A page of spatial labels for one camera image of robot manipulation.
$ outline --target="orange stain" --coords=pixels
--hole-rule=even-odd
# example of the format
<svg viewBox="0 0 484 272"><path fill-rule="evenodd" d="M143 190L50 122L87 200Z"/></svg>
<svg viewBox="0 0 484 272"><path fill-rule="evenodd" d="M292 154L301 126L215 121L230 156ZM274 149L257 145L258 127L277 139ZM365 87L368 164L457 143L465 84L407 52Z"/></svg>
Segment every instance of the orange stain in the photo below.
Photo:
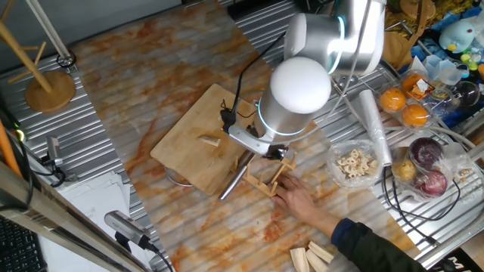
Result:
<svg viewBox="0 0 484 272"><path fill-rule="evenodd" d="M279 240L281 234L283 232L282 227L280 226L281 223L276 221L271 221L267 226L264 228L264 241L266 242L274 242Z"/></svg>
<svg viewBox="0 0 484 272"><path fill-rule="evenodd" d="M175 254L173 254L173 256L170 257L170 260L172 261L172 265L176 271L181 271L180 262L187 256L188 256L188 249L186 249L183 244L180 244L180 246L176 249Z"/></svg>

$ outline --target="human hand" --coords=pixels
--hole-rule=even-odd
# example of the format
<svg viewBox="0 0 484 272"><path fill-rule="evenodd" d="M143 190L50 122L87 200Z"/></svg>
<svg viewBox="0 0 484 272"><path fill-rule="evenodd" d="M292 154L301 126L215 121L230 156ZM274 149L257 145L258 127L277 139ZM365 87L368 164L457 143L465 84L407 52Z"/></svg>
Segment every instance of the human hand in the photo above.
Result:
<svg viewBox="0 0 484 272"><path fill-rule="evenodd" d="M303 183L285 173L278 177L278 183L283 184L285 188L277 187L277 195L272 197L272 201L295 219L314 225L320 212Z"/></svg>
<svg viewBox="0 0 484 272"><path fill-rule="evenodd" d="M276 187L277 195L272 197L272 201L295 219L310 224L326 236L331 237L340 218L332 215L326 209L317 207L312 201L309 191L298 178L289 174L281 174L278 182L285 188Z"/></svg>

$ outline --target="wooden coat stand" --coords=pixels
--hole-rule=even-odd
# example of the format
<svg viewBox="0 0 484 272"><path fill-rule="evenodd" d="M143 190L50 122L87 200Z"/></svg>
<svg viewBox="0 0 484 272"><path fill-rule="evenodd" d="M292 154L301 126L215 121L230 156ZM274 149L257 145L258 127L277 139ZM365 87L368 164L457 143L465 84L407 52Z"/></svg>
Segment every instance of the wooden coat stand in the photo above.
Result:
<svg viewBox="0 0 484 272"><path fill-rule="evenodd" d="M2 17L0 17L0 36L1 41L6 42L20 58L22 63L26 66L29 72L25 72L8 80L8 83L16 82L17 80L32 73L34 80L27 86L25 91L25 101L36 111L43 113L51 113L65 107L76 93L76 85L73 79L66 73L60 71L51 71L42 74L37 65L39 64L42 52L45 49L45 42L42 44L39 53L37 54L35 63L30 60L25 50L37 50L38 47L22 47L19 45L15 37L12 36L4 21L7 18L8 11L11 9L13 0L7 3Z"/></svg>

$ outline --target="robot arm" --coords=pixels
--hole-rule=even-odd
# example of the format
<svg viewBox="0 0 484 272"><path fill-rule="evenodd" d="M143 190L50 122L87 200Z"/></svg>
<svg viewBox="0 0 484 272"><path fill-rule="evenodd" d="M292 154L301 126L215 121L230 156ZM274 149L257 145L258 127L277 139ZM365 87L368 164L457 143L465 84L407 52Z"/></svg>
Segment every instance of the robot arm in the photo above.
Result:
<svg viewBox="0 0 484 272"><path fill-rule="evenodd" d="M250 134L232 125L229 136L248 150L282 159L284 145L298 138L331 93L330 75L349 75L367 4L368 18L354 74L375 69L383 51L385 0L336 0L330 16L297 14L284 40L284 61L258 102Z"/></svg>

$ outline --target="plastic wrap roll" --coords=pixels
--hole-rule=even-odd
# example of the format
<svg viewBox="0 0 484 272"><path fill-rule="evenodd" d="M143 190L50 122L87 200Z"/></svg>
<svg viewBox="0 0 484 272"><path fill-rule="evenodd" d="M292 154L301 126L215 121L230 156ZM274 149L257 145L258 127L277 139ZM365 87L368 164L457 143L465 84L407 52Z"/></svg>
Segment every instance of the plastic wrap roll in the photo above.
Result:
<svg viewBox="0 0 484 272"><path fill-rule="evenodd" d="M385 138L385 130L380 118L373 93L370 90L360 92L361 106L365 113L367 131L371 141L375 144L375 153L379 153L384 166L392 165L392 154Z"/></svg>

